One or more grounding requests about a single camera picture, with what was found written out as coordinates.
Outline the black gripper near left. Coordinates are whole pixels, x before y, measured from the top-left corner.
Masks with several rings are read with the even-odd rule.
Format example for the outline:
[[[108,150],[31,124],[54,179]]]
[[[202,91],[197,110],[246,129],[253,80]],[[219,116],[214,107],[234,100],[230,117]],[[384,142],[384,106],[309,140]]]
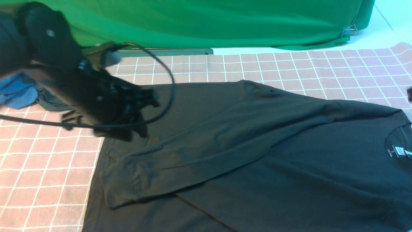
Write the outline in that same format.
[[[112,125],[112,128],[95,128],[97,137],[132,141],[134,134],[148,136],[147,124],[141,110],[159,107],[153,89],[111,78],[109,81],[80,75],[68,81],[67,104],[72,110],[61,116],[62,123],[74,125]]]

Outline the black robot arm near left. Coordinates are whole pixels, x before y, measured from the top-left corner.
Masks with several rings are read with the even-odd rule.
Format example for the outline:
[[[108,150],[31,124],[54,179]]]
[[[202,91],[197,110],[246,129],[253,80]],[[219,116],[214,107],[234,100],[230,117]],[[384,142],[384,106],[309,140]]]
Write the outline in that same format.
[[[125,47],[146,52],[174,83],[166,64],[138,44],[107,42],[82,48],[62,12],[36,1],[1,6],[1,78],[23,72],[71,108],[59,123],[5,115],[1,119],[67,131],[90,128],[96,137],[122,141],[132,141],[134,133],[147,137],[147,125],[169,111],[175,87],[163,111],[145,120],[142,109],[160,106],[155,91],[115,77],[105,67],[111,54]]]

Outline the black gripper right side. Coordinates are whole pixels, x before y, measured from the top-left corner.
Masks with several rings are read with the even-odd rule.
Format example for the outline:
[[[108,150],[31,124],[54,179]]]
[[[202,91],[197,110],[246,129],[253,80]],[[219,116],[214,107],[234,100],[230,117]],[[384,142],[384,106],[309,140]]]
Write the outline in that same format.
[[[408,98],[408,102],[412,103],[412,88],[407,89],[407,98]]]

